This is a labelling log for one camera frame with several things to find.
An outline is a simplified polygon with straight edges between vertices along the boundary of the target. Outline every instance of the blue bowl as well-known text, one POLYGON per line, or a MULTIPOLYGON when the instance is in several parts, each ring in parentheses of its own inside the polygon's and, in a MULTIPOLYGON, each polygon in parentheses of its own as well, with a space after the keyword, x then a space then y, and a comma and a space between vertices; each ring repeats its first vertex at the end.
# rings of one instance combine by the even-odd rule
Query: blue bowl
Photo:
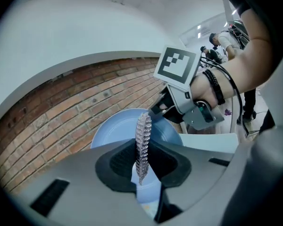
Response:
MULTIPOLYGON (((136 123, 146 109, 127 109, 108 118, 95 133, 90 148, 106 145, 116 141, 135 138, 136 123)), ((151 139, 159 142, 183 145, 175 128, 165 119, 152 122, 151 139)))

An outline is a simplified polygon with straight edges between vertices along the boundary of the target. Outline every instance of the person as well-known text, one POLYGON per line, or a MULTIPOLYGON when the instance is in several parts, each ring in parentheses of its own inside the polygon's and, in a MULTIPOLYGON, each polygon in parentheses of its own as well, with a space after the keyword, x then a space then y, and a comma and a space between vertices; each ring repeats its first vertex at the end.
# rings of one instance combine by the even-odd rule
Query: person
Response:
MULTIPOLYGON (((212 33, 209 37, 209 41, 214 46, 221 45, 226 50, 229 61, 234 59, 243 51, 235 36, 229 33, 228 31, 212 33)), ((252 119, 256 118, 256 112, 254 111, 254 107, 256 104, 256 89, 252 89, 250 91, 245 92, 244 98, 245 106, 243 107, 244 114, 242 116, 242 119, 244 122, 251 122, 252 119)), ((238 118, 237 123, 241 124, 240 118, 238 118)))
MULTIPOLYGON (((235 54, 229 47, 230 58, 223 67, 229 72, 240 93, 250 91, 266 82, 283 57, 283 28, 280 21, 283 11, 274 11, 274 3, 268 0, 229 0, 237 9, 248 32, 250 41, 240 54, 235 54)), ((217 69, 212 70, 219 83, 224 99, 234 96, 229 80, 217 69)), ((206 100, 212 108, 217 106, 216 95, 203 74, 191 83, 193 98, 206 100)), ((270 113, 264 119, 272 128, 274 121, 270 113)))
POLYGON ((218 54, 216 53, 215 50, 213 49, 207 49, 205 46, 202 46, 200 48, 202 53, 205 53, 206 58, 209 58, 211 60, 214 60, 215 62, 217 62, 218 64, 222 64, 222 59, 218 56, 218 54))

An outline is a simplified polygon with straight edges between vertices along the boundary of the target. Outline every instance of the wristband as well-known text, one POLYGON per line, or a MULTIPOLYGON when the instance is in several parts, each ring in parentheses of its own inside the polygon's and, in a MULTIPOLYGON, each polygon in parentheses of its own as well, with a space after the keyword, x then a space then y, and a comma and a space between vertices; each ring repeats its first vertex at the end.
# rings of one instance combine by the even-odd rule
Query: wristband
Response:
POLYGON ((214 90, 214 93, 216 95, 218 105, 224 104, 225 99, 223 98, 223 94, 222 94, 220 85, 218 84, 218 81, 217 81, 215 75, 210 70, 206 70, 202 73, 208 78, 208 81, 211 84, 211 86, 214 90))

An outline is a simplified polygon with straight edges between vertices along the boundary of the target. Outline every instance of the white wall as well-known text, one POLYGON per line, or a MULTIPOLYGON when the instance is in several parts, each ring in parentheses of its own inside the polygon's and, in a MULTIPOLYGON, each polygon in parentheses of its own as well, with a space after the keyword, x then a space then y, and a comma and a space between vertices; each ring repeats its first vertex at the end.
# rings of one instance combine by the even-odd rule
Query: white wall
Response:
POLYGON ((159 56, 181 45, 148 15, 109 0, 31 0, 0 23, 0 117, 22 96, 71 69, 159 56))
MULTIPOLYGON (((144 5, 143 10, 154 17, 153 13, 157 13, 150 5, 144 5)), ((164 13, 160 13, 158 18, 168 31, 180 36, 199 23, 224 11, 222 0, 174 0, 166 4, 164 13)))

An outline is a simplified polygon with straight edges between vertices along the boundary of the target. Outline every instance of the red brick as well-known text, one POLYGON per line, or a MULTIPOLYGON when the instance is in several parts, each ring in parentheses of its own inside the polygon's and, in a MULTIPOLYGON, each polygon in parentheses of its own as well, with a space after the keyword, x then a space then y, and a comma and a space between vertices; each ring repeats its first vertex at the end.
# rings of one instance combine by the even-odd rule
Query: red brick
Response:
POLYGON ((108 99, 108 102, 109 102, 111 105, 114 105, 114 104, 116 104, 117 102, 119 102, 119 101, 125 99, 127 96, 133 94, 134 92, 136 92, 136 91, 138 91, 138 90, 140 90, 140 89, 142 89, 141 84, 137 84, 137 85, 135 85, 135 86, 133 86, 133 87, 130 87, 130 88, 128 88, 128 89, 125 89, 123 92, 118 93, 117 95, 115 95, 115 96, 109 98, 109 99, 108 99))
POLYGON ((143 59, 138 58, 130 61, 130 63, 132 66, 140 66, 140 65, 144 65, 145 61, 143 59))
POLYGON ((93 78, 93 79, 90 79, 90 80, 74 85, 73 87, 68 89, 68 93, 70 96, 72 96, 85 89, 101 84, 102 82, 104 82, 104 79, 102 77, 96 77, 96 78, 93 78))
POLYGON ((144 65, 142 65, 142 66, 138 66, 137 67, 137 70, 138 71, 142 71, 142 70, 145 70, 146 68, 145 68, 145 66, 144 65))
POLYGON ((109 80, 114 79, 116 77, 117 77, 117 74, 115 72, 110 72, 110 73, 103 75, 103 78, 104 78, 105 81, 109 81, 109 80))
POLYGON ((75 131, 73 131, 70 136, 73 139, 73 141, 76 141, 78 138, 82 137, 88 132, 87 127, 85 125, 79 127, 75 131))
POLYGON ((144 103, 146 100, 148 100, 150 97, 152 97, 155 93, 158 92, 159 92, 158 88, 154 88, 153 90, 147 92, 145 95, 139 98, 139 103, 140 104, 144 103))
POLYGON ((136 68, 128 68, 128 69, 124 69, 124 70, 119 70, 117 71, 118 76, 123 76, 125 74, 129 74, 129 73, 134 73, 136 72, 137 69, 136 68))
POLYGON ((4 152, 1 154, 3 157, 8 158, 9 155, 11 155, 14 150, 16 149, 16 146, 15 146, 15 143, 12 141, 7 147, 6 149, 4 150, 4 152))
POLYGON ((157 63, 158 62, 158 58, 150 58, 152 63, 157 63))
POLYGON ((14 175, 16 175, 23 167, 25 167, 26 163, 23 159, 20 159, 16 162, 16 164, 4 175, 4 178, 2 178, 2 181, 7 183, 10 181, 14 175))
POLYGON ((43 125, 45 125, 47 122, 48 122, 48 119, 46 117, 46 114, 43 114, 33 122, 33 126, 34 126, 35 130, 38 130, 43 125))
POLYGON ((76 117, 71 119, 69 122, 63 124, 59 129, 57 129, 56 133, 59 138, 62 138, 68 132, 72 131, 74 128, 78 127, 86 120, 92 117, 92 113, 89 110, 84 111, 81 114, 78 114, 76 117))
POLYGON ((94 64, 92 64, 92 65, 85 65, 85 66, 73 69, 72 71, 73 71, 73 73, 86 72, 86 71, 91 70, 93 67, 94 67, 94 64))
POLYGON ((102 74, 105 74, 105 69, 104 68, 101 68, 101 69, 97 69, 97 70, 92 70, 92 75, 94 77, 96 76, 99 76, 99 75, 102 75, 102 74))
POLYGON ((46 112, 46 115, 50 120, 58 114, 62 113, 63 111, 67 110, 68 108, 72 107, 73 105, 79 103, 80 101, 81 98, 79 95, 72 96, 69 99, 51 108, 49 111, 46 112))
POLYGON ((33 160, 32 164, 36 169, 39 169, 41 166, 43 166, 45 163, 43 157, 40 155, 36 159, 33 160))
POLYGON ((143 88, 143 89, 135 92, 133 95, 131 95, 131 96, 127 97, 126 99, 122 100, 121 102, 119 102, 118 105, 121 109, 124 109, 127 105, 129 105, 130 103, 132 103, 133 101, 135 101, 136 99, 138 99, 139 97, 144 95, 145 93, 147 93, 147 89, 143 88))
POLYGON ((68 138, 59 141, 43 154, 43 158, 45 159, 45 161, 49 161, 51 158, 53 158, 59 152, 63 151, 69 145, 70 141, 68 138))
POLYGON ((81 102, 79 105, 78 105, 78 109, 80 112, 88 109, 89 107, 97 104, 98 102, 106 99, 106 98, 109 98, 111 96, 111 91, 108 89, 108 90, 105 90, 105 91, 102 91, 101 93, 98 93, 96 94, 95 96, 92 96, 90 97, 89 99, 87 100, 84 100, 83 102, 81 102))
POLYGON ((41 93, 40 98, 41 101, 45 101, 48 98, 52 97, 53 95, 59 93, 62 90, 65 90, 69 87, 71 87, 74 84, 74 82, 71 79, 64 79, 61 81, 60 79, 57 79, 55 82, 52 83, 52 86, 47 86, 43 93, 41 93))
POLYGON ((19 172, 23 167, 25 167, 26 162, 23 158, 20 158, 12 167, 15 171, 19 172))
POLYGON ((83 99, 87 99, 87 98, 89 98, 89 97, 91 97, 91 96, 96 95, 97 93, 100 93, 100 89, 99 89, 98 86, 94 86, 94 87, 91 87, 91 88, 89 88, 89 89, 87 89, 87 90, 84 90, 84 91, 81 93, 81 95, 82 95, 82 98, 83 98, 83 99))
POLYGON ((159 90, 162 90, 166 85, 164 83, 161 83, 159 86, 158 86, 158 89, 159 90))
POLYGON ((26 139, 28 139, 34 133, 33 125, 26 127, 14 140, 15 146, 18 147, 26 139))
POLYGON ((136 75, 136 77, 140 77, 140 76, 146 75, 148 73, 150 73, 150 70, 143 70, 143 71, 136 72, 135 75, 136 75))
POLYGON ((139 100, 135 100, 134 102, 132 102, 131 104, 129 104, 128 106, 126 106, 126 108, 138 108, 141 105, 141 103, 139 102, 139 100))
POLYGON ((141 78, 136 78, 136 79, 133 79, 133 80, 130 80, 130 81, 124 83, 124 87, 125 88, 129 88, 129 87, 132 87, 133 85, 139 84, 141 82, 143 82, 143 78, 142 77, 141 78))
POLYGON ((99 85, 99 88, 101 91, 106 90, 108 88, 111 88, 113 86, 116 86, 118 84, 124 83, 126 81, 126 77, 122 76, 122 77, 118 77, 115 79, 112 79, 110 81, 104 82, 102 84, 99 85))
POLYGON ((4 187, 5 185, 6 185, 6 183, 8 183, 11 179, 12 179, 12 177, 13 177, 14 175, 12 175, 9 171, 4 175, 4 177, 1 179, 1 181, 0 181, 0 185, 1 185, 1 187, 4 187))
POLYGON ((11 155, 11 153, 9 153, 8 151, 4 151, 1 155, 0 155, 0 167, 3 165, 3 163, 5 162, 5 160, 11 155))
POLYGON ((27 110, 27 108, 24 105, 14 105, 8 112, 7 116, 12 119, 19 121, 25 116, 24 111, 27 110))
POLYGON ((41 127, 38 131, 36 131, 32 135, 32 139, 35 143, 38 143, 40 140, 45 138, 47 135, 49 135, 54 129, 59 127, 61 125, 61 122, 58 118, 51 120, 47 124, 45 124, 43 127, 41 127))
POLYGON ((76 115, 78 115, 78 111, 75 107, 72 107, 68 110, 66 110, 65 112, 63 112, 60 115, 60 120, 63 123, 65 123, 66 121, 70 120, 71 118, 75 117, 76 115))
POLYGON ((31 111, 35 107, 37 107, 39 104, 41 104, 41 99, 40 99, 39 96, 35 96, 34 99, 27 104, 26 108, 27 108, 28 111, 31 111))
POLYGON ((55 106, 59 104, 60 102, 62 102, 63 100, 66 100, 67 98, 69 98, 69 94, 67 93, 67 91, 65 90, 61 91, 50 98, 51 105, 55 106))
POLYGON ((44 151, 44 147, 42 143, 39 143, 38 145, 35 145, 28 153, 26 153, 23 159, 26 163, 29 163, 38 155, 40 155, 40 153, 42 153, 43 151, 44 151))
POLYGON ((106 110, 108 107, 112 106, 113 104, 111 104, 109 101, 105 100, 101 103, 98 103, 97 105, 95 105, 94 107, 91 108, 92 114, 96 115, 104 110, 106 110))
POLYGON ((136 78, 136 75, 135 73, 130 73, 130 74, 125 75, 125 77, 127 78, 127 80, 132 80, 136 78))
POLYGON ((151 84, 151 81, 150 80, 147 80, 147 81, 144 81, 143 83, 141 83, 141 86, 143 87, 143 88, 145 88, 145 87, 147 87, 148 85, 150 85, 151 84))
POLYGON ((112 65, 119 65, 119 64, 125 64, 131 62, 131 60, 129 58, 122 58, 122 59, 116 59, 116 60, 112 60, 110 63, 112 65))
POLYGON ((105 110, 101 114, 99 114, 99 115, 93 117, 91 120, 89 120, 87 122, 88 127, 90 129, 93 129, 94 127, 101 124, 102 122, 104 122, 106 119, 108 119, 110 116, 112 116, 113 114, 115 114, 118 111, 119 111, 119 108, 118 108, 117 105, 110 107, 109 109, 105 110))
POLYGON ((59 155, 57 155, 54 160, 55 160, 55 162, 59 162, 60 160, 64 159, 65 157, 67 157, 69 155, 70 155, 69 152, 67 150, 64 150, 59 155))
POLYGON ((7 169, 14 165, 23 155, 24 151, 22 147, 18 147, 8 158, 9 167, 7 169))
POLYGON ((44 148, 48 148, 50 147, 52 144, 54 144, 56 141, 58 141, 58 136, 55 132, 52 132, 51 134, 49 134, 46 138, 44 138, 42 140, 42 144, 44 146, 44 148))
POLYGON ((28 152, 28 150, 29 150, 30 148, 32 148, 33 145, 34 145, 33 140, 32 140, 31 138, 28 138, 28 139, 21 145, 21 147, 22 147, 23 151, 26 153, 26 152, 28 152))
POLYGON ((145 66, 145 69, 149 69, 150 70, 150 69, 153 69, 153 68, 155 68, 155 65, 146 65, 145 66))
POLYGON ((26 125, 30 124, 32 121, 37 119, 39 116, 47 112, 51 108, 51 105, 48 101, 42 102, 35 109, 33 109, 29 114, 24 118, 26 125))
POLYGON ((22 172, 20 172, 11 182, 7 185, 6 189, 11 191, 13 188, 18 186, 22 181, 24 181, 29 175, 35 171, 33 165, 27 165, 22 172))
POLYGON ((113 96, 111 98, 108 99, 108 102, 111 105, 116 104, 117 102, 121 101, 122 99, 125 99, 125 94, 124 93, 119 93, 116 96, 113 96))
POLYGON ((11 143, 11 141, 16 137, 15 131, 12 129, 8 134, 4 136, 0 143, 0 153, 11 143))
POLYGON ((159 97, 158 93, 152 96, 149 100, 147 100, 144 104, 140 106, 140 108, 148 109, 159 97))
POLYGON ((146 81, 146 80, 148 80, 148 79, 150 79, 150 77, 149 77, 149 75, 144 75, 144 76, 142 76, 142 79, 144 80, 144 81, 146 81))
POLYGON ((92 78, 92 74, 89 71, 83 71, 80 73, 74 73, 74 81, 80 83, 92 78))
POLYGON ((119 66, 121 67, 121 69, 127 69, 130 67, 135 67, 136 65, 134 65, 133 63, 125 63, 125 64, 120 64, 119 66))
POLYGON ((154 83, 148 85, 148 86, 147 86, 147 89, 148 89, 148 90, 152 90, 152 89, 154 89, 155 87, 158 87, 158 85, 160 85, 161 83, 162 83, 161 80, 156 81, 156 82, 154 82, 154 83))
POLYGON ((112 72, 112 71, 117 71, 117 70, 120 70, 120 67, 118 65, 112 65, 112 66, 106 66, 105 67, 106 73, 109 73, 109 72, 112 72))
POLYGON ((1 167, 0 168, 0 180, 1 178, 3 178, 4 174, 7 172, 6 168, 5 167, 1 167))
POLYGON ((95 132, 96 132, 96 130, 93 130, 90 133, 88 133, 86 136, 84 136, 82 139, 73 143, 70 146, 69 151, 71 153, 76 153, 76 152, 80 151, 81 149, 83 149, 85 146, 89 145, 91 143, 93 137, 94 137, 95 132))
POLYGON ((54 162, 53 160, 48 161, 44 166, 40 167, 40 168, 32 175, 32 177, 38 177, 38 176, 44 174, 44 172, 46 172, 48 169, 50 169, 54 164, 55 164, 55 162, 54 162))
POLYGON ((18 124, 14 127, 15 133, 18 135, 21 131, 25 129, 25 124, 23 121, 19 121, 18 124))
POLYGON ((112 93, 115 95, 120 91, 123 91, 125 89, 124 84, 116 85, 115 87, 111 88, 112 93))

